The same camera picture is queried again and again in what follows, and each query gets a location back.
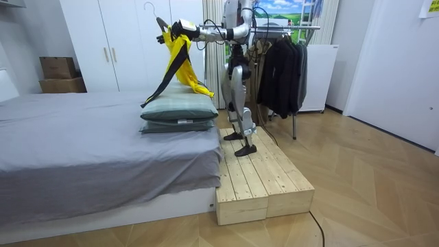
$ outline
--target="green pillow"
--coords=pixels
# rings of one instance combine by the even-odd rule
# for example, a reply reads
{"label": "green pillow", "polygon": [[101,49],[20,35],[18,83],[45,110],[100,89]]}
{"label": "green pillow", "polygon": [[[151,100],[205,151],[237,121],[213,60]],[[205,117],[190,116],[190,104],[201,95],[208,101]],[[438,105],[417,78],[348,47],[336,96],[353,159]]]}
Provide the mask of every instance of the green pillow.
{"label": "green pillow", "polygon": [[142,133],[168,133],[168,132],[188,132],[188,131],[202,131],[215,127],[215,121],[209,120],[202,123],[182,124],[177,126],[163,125],[145,121],[140,131]]}
{"label": "green pillow", "polygon": [[194,93],[190,86],[179,82],[170,83],[156,99],[148,103],[141,111],[141,118],[144,120],[176,125],[181,119],[206,121],[217,116],[218,111],[209,96]]}

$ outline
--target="landscape picture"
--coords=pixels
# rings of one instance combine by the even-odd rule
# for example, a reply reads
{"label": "landscape picture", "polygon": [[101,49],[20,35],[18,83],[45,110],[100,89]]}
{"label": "landscape picture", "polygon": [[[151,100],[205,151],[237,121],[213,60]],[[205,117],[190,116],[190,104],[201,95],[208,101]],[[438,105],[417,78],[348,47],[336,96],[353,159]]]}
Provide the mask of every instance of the landscape picture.
{"label": "landscape picture", "polygon": [[[259,0],[259,7],[268,13],[268,17],[272,23],[288,25],[288,20],[290,20],[292,25],[299,25],[304,1],[306,0]],[[309,8],[309,6],[305,7],[304,21],[308,21]],[[258,25],[267,23],[267,15],[263,10],[256,9],[255,15]],[[305,38],[305,32],[302,32],[302,38]],[[298,30],[295,30],[292,34],[292,40],[295,43],[297,42]]]}

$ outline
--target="clothes hanger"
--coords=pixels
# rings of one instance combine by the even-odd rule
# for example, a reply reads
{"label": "clothes hanger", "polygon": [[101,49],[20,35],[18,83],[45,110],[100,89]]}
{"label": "clothes hanger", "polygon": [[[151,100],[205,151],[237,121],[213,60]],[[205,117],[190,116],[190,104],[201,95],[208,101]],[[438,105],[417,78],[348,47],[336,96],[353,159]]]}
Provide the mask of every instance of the clothes hanger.
{"label": "clothes hanger", "polygon": [[152,14],[156,17],[156,21],[157,21],[158,26],[160,27],[162,32],[164,32],[167,29],[168,24],[162,18],[157,17],[157,15],[156,15],[156,7],[150,1],[147,1],[147,2],[145,2],[143,4],[143,10],[146,10],[146,5],[147,4],[150,4],[152,6]]}

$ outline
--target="white wall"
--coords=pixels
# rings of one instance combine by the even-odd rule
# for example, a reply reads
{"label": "white wall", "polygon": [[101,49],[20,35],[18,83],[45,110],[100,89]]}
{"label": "white wall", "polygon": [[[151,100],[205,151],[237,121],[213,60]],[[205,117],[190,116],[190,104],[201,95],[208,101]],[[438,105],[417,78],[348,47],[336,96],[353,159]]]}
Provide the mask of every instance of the white wall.
{"label": "white wall", "polygon": [[73,57],[79,69],[60,0],[25,0],[26,8],[16,9],[37,56]]}
{"label": "white wall", "polygon": [[3,45],[0,43],[0,102],[19,96],[11,75],[8,73],[9,61]]}
{"label": "white wall", "polygon": [[40,56],[70,56],[79,68],[59,0],[25,0],[26,8],[0,7],[0,43],[8,74],[20,94],[40,93]]}
{"label": "white wall", "polygon": [[375,2],[345,113],[437,150],[439,18],[422,3]]}
{"label": "white wall", "polygon": [[0,43],[10,78],[20,94],[41,92],[40,62],[15,8],[0,7]]}
{"label": "white wall", "polygon": [[344,110],[375,0],[340,0],[332,44],[340,45],[327,104]]}

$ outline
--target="wooden plank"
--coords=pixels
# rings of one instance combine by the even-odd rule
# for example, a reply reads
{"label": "wooden plank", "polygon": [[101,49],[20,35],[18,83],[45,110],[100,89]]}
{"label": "wooden plank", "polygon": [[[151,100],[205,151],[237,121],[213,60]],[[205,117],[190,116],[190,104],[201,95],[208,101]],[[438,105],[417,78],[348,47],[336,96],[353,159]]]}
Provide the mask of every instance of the wooden plank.
{"label": "wooden plank", "polygon": [[265,164],[273,174],[282,191],[285,193],[298,191],[297,187],[291,181],[287,173],[277,163],[277,160],[273,157],[270,151],[268,151],[267,147],[263,144],[260,138],[257,135],[254,135],[252,140],[258,149],[259,155],[261,155],[262,159],[265,161]]}
{"label": "wooden plank", "polygon": [[[227,135],[226,130],[220,130],[221,137]],[[237,200],[244,200],[253,198],[250,188],[248,187],[246,177],[242,172],[241,166],[239,165],[238,159],[233,152],[232,143],[230,141],[220,141],[222,149],[224,151],[224,159],[226,160],[228,173],[230,174],[230,179],[232,180],[233,191]]]}
{"label": "wooden plank", "polygon": [[309,212],[314,190],[273,195],[268,198],[267,217]]}
{"label": "wooden plank", "polygon": [[226,161],[224,159],[219,164],[219,178],[221,179],[221,187],[216,189],[217,202],[231,202],[236,200],[232,180],[230,179]]}
{"label": "wooden plank", "polygon": [[[233,133],[233,129],[226,130],[228,134]],[[232,147],[234,151],[237,151],[242,148],[242,144],[240,141],[231,141]],[[263,186],[261,179],[259,178],[258,173],[253,167],[252,161],[248,156],[237,157],[239,164],[241,165],[242,172],[246,177],[247,184],[250,188],[253,198],[260,198],[268,196],[265,187]]]}
{"label": "wooden plank", "polygon": [[288,157],[282,152],[280,147],[274,144],[273,140],[268,136],[265,130],[261,127],[257,127],[257,136],[270,151],[273,157],[277,160],[278,164],[287,173],[289,178],[295,184],[298,190],[310,190],[314,189],[311,183],[300,173],[297,167],[288,159]]}
{"label": "wooden plank", "polygon": [[255,152],[249,154],[248,156],[250,157],[250,160],[253,163],[253,167],[256,169],[268,195],[270,196],[283,193],[282,188],[276,182],[275,177],[271,173],[270,169],[268,169],[266,162],[262,159],[261,155],[259,155],[258,152]]}
{"label": "wooden plank", "polygon": [[235,224],[267,217],[268,197],[221,202],[217,204],[218,224]]}

